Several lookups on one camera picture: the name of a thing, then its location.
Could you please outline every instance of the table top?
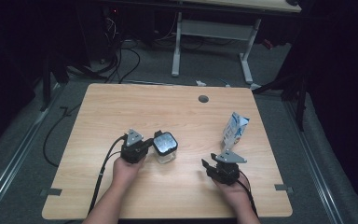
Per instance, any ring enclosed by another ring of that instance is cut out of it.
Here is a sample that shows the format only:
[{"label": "table top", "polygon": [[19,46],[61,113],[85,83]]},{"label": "table top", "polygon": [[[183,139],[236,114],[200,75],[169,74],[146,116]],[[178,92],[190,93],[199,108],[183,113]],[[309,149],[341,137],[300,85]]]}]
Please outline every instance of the table top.
[{"label": "table top", "polygon": [[183,0],[183,2],[213,4],[227,7],[247,7],[282,12],[301,11],[300,6],[291,6],[286,0]]},{"label": "table top", "polygon": [[[201,95],[209,101],[201,103]],[[232,150],[247,159],[239,166],[252,185],[258,214],[291,216],[286,191],[275,189],[282,178],[249,89],[131,84],[89,85],[51,186],[62,193],[48,196],[42,216],[85,218],[107,151],[133,128],[145,139],[158,130],[170,132],[178,149],[176,159],[165,164],[158,163],[149,150],[125,198],[121,218],[234,217],[201,164],[201,159],[215,164],[210,154],[220,154],[223,130],[234,111],[250,119]],[[119,151],[121,144],[113,151]],[[112,180],[115,158],[106,165],[99,198]]]}]

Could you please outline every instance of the gray carpet floor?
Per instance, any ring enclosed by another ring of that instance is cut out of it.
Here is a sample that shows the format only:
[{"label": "gray carpet floor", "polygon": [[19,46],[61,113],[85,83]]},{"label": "gray carpet floor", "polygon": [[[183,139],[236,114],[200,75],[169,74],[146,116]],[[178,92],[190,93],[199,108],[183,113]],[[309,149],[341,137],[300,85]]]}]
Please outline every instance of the gray carpet floor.
[{"label": "gray carpet floor", "polygon": [[[234,42],[222,47],[213,43],[204,43],[202,46],[192,42],[185,43],[182,50],[181,74],[179,77],[171,77],[172,45],[155,45],[150,48],[130,41],[124,44],[124,47],[133,47],[132,49],[140,55],[141,61],[139,66],[125,78],[124,83],[136,80],[195,86],[196,80],[200,80],[207,86],[225,86],[225,82],[227,82],[232,87],[249,88],[249,85],[244,82],[237,54],[241,49],[241,44],[241,42]],[[256,84],[263,85],[274,80],[289,49],[289,45],[274,49],[254,45],[249,64]],[[119,75],[123,76],[130,71],[137,64],[137,60],[137,56],[132,51],[123,49],[122,62],[118,69]],[[20,170],[0,201],[0,223],[65,223],[65,220],[45,220],[41,216],[46,197],[40,196],[40,192],[51,186],[56,173],[56,168],[44,160],[42,148],[48,131],[62,117],[63,109],[61,107],[73,108],[81,103],[88,85],[98,82],[78,76],[71,76],[70,79],[66,86],[60,87],[61,94],[51,106]],[[112,82],[117,83],[117,76]],[[41,85],[35,88],[35,92],[34,100],[12,120],[11,125],[0,139],[0,176],[16,153],[23,136],[40,115],[39,109],[43,103]],[[261,222],[332,223],[324,208],[319,191],[315,187],[315,180],[310,174],[303,145],[298,137],[298,129],[293,124],[293,118],[287,109],[296,102],[282,102],[279,93],[279,91],[266,91],[255,95],[255,100],[283,182],[293,189],[293,192],[288,195],[294,213],[290,217],[261,218]],[[70,117],[63,119],[47,141],[47,154],[54,162],[58,163],[61,159],[66,141],[76,120],[76,113],[77,110]],[[342,223],[358,223],[357,196],[324,137],[323,129],[309,97],[304,116],[304,128],[305,132],[302,134],[305,135],[324,175],[324,180],[330,188],[331,195],[342,217]],[[121,222],[234,223],[234,220],[122,220]]]}]

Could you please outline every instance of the desk leg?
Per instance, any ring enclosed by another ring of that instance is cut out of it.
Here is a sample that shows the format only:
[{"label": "desk leg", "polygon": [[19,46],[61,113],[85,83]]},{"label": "desk leg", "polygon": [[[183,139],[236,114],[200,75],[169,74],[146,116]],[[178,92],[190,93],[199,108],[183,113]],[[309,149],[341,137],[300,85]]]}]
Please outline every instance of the desk leg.
[{"label": "desk leg", "polygon": [[181,35],[182,35],[182,12],[178,12],[178,22],[176,28],[176,46],[175,46],[175,52],[173,53],[173,62],[172,62],[173,77],[179,77]]},{"label": "desk leg", "polygon": [[260,22],[261,22],[261,19],[257,19],[255,21],[255,25],[254,25],[254,27],[252,29],[252,32],[250,33],[250,36],[249,36],[246,51],[244,53],[240,54],[240,60],[241,60],[243,75],[245,76],[245,82],[248,83],[248,84],[253,83],[251,70],[249,69],[249,64],[248,64],[248,57],[249,57],[249,54],[251,52],[252,45],[255,42],[255,36],[257,35],[257,31],[258,31],[258,27],[260,26]]}]

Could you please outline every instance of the human arm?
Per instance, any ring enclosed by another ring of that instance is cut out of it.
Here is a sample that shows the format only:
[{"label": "human arm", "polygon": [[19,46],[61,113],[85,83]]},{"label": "human arm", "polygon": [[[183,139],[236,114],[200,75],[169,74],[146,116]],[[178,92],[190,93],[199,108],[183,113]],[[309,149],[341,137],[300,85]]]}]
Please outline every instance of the human arm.
[{"label": "human arm", "polygon": [[[244,175],[240,175],[238,179],[247,189],[250,184]],[[260,220],[252,209],[252,205],[246,189],[239,183],[232,185],[221,184],[213,179],[215,185],[222,191],[223,196],[228,205],[233,209],[237,216],[238,224],[258,224]]]},{"label": "human arm", "polygon": [[141,169],[145,158],[138,163],[128,163],[121,157],[113,165],[113,179],[100,201],[95,204],[84,224],[114,224],[118,222],[124,196]]}]

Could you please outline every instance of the person's left hand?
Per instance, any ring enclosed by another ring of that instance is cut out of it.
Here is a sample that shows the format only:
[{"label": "person's left hand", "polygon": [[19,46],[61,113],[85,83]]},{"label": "person's left hand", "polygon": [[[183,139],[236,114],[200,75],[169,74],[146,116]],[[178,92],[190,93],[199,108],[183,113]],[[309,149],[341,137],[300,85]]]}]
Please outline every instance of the person's left hand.
[{"label": "person's left hand", "polygon": [[113,165],[113,180],[111,188],[127,190],[132,184],[138,171],[144,164],[146,157],[143,157],[138,163],[126,162],[123,158],[118,157]]}]

